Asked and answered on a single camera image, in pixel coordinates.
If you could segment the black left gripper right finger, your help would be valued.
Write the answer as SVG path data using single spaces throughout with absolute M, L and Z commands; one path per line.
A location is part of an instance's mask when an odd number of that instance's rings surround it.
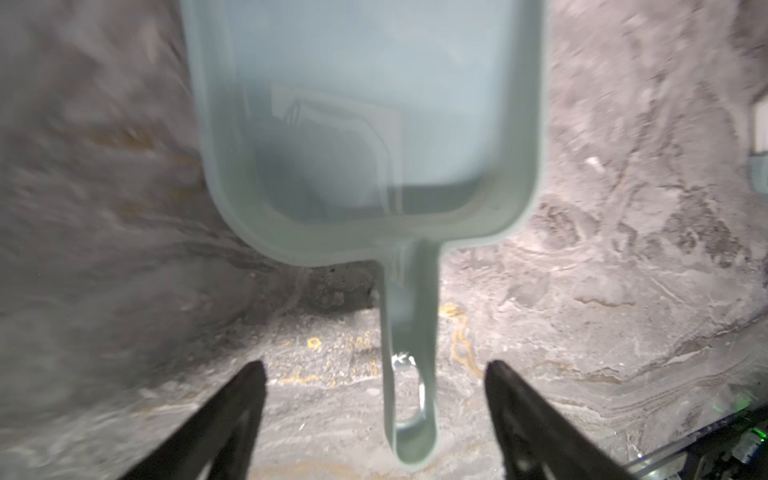
M 631 479 L 516 371 L 487 365 L 485 393 L 507 479 Z

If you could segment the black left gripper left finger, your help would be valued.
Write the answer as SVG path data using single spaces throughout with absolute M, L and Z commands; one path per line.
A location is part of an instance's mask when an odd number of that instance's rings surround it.
M 262 362 L 246 364 L 124 479 L 245 479 L 266 400 Z

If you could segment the teal dustpan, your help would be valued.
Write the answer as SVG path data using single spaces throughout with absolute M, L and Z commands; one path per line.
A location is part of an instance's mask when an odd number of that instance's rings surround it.
M 535 207 L 545 1 L 184 1 L 205 181 L 273 260 L 377 263 L 384 430 L 418 469 L 438 441 L 440 258 Z

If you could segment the teal hand brush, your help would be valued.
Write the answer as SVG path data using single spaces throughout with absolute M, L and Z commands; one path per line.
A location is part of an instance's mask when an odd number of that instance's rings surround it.
M 768 98 L 764 93 L 752 107 L 750 180 L 753 189 L 768 194 Z

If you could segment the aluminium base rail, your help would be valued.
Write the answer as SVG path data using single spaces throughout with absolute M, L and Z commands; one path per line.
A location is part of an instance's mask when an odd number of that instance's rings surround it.
M 742 409 L 625 469 L 636 479 L 765 479 L 767 405 Z

